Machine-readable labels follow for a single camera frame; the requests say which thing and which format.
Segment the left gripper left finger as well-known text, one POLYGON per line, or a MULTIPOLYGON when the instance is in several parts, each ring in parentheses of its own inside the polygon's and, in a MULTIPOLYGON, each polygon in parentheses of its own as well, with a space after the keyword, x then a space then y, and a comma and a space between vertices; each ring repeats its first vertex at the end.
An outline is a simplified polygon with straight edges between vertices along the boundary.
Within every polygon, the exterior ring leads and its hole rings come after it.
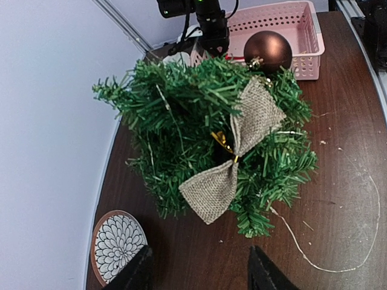
POLYGON ((149 245, 143 246, 128 264, 105 286, 105 290, 153 289, 154 255, 149 245))

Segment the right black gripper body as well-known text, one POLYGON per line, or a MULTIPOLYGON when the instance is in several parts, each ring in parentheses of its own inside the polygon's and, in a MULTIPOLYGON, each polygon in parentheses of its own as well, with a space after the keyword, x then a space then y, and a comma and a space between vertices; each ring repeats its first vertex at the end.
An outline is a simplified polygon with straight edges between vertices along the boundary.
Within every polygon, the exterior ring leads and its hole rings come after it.
POLYGON ((198 38, 200 46, 213 57, 225 55, 229 49, 230 33, 228 17, 221 9, 217 0, 203 1, 157 1, 158 8, 164 18, 185 16, 185 23, 181 39, 170 48, 168 55, 173 56, 185 49, 188 40, 190 15, 196 14, 201 36, 198 38))

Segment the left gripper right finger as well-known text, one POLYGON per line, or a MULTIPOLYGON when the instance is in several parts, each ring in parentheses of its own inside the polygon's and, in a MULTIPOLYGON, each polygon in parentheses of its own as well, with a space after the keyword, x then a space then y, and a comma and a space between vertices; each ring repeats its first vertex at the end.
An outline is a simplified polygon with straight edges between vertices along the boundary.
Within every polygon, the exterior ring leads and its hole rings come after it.
POLYGON ((299 290, 259 246, 250 247, 247 270, 249 290, 299 290))

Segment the red ribbon bow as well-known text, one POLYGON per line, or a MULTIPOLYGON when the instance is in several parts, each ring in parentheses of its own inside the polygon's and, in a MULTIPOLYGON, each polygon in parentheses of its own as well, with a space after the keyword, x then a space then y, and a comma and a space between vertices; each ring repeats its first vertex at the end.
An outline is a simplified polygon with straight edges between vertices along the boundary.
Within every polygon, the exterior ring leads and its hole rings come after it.
POLYGON ((231 54, 226 54, 225 58, 227 60, 244 60, 243 56, 234 56, 234 55, 231 55, 231 54))

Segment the red bauble ornament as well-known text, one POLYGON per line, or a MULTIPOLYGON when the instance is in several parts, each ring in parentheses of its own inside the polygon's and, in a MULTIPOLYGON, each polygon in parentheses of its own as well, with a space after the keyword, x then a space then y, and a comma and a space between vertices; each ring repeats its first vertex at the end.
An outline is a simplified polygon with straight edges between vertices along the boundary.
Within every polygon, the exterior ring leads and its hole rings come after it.
POLYGON ((266 75, 289 69, 293 53, 288 40, 274 31, 253 34, 244 46, 244 61, 258 66, 266 75))

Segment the small green christmas tree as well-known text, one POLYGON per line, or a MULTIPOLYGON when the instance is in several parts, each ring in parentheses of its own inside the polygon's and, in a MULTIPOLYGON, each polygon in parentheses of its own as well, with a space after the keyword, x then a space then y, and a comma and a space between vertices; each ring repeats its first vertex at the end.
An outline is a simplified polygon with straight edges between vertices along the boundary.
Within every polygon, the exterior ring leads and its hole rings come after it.
POLYGON ((252 77, 286 114, 278 130, 240 159, 236 195, 225 211, 236 214, 241 234, 255 237, 268 235, 272 204, 291 205, 317 167, 304 129, 311 108, 292 70, 266 75, 258 66, 224 57, 195 66, 182 60, 139 60, 121 80, 93 85, 95 98, 116 109, 131 130, 139 155, 129 163, 141 173, 162 217, 192 210, 179 186, 232 158, 212 133, 224 133, 233 146, 230 116, 239 114, 239 95, 252 77))

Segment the red burlap bow ornament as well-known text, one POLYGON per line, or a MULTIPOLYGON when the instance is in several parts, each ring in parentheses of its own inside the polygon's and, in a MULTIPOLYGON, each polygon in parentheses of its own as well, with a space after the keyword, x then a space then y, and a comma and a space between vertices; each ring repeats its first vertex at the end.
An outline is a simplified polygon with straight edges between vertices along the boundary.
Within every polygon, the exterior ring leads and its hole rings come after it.
POLYGON ((240 159, 267 135, 278 130, 286 118, 258 77, 252 77, 240 93, 236 109, 239 114, 230 116, 233 146, 227 144, 224 133, 212 133, 232 158, 194 175, 179 186, 191 209, 207 225, 216 221, 235 198, 240 159))

